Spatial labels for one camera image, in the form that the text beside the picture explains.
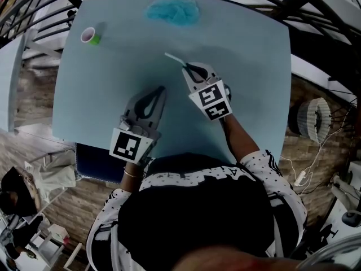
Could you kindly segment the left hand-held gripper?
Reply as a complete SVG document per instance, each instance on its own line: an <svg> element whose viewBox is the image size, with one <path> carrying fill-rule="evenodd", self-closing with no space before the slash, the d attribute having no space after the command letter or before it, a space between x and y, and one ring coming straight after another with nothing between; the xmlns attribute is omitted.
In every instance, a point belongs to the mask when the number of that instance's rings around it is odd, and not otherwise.
<svg viewBox="0 0 361 271"><path fill-rule="evenodd" d="M165 102L166 89L164 86L141 91L133 96L126 106L124 116L120 118L119 127L113 129L109 149L110 156L136 165L147 164L152 149L161 137L160 132L156 129ZM136 124L131 119L147 120L149 128Z"/></svg>

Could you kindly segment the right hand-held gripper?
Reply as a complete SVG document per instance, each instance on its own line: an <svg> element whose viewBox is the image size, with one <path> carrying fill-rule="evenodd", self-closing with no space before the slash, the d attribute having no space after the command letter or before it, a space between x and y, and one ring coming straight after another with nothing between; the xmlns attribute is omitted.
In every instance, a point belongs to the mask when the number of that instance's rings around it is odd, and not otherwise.
<svg viewBox="0 0 361 271"><path fill-rule="evenodd" d="M230 89L212 66L200 62L186 63L182 73L190 90L189 99L210 121L232 114Z"/></svg>

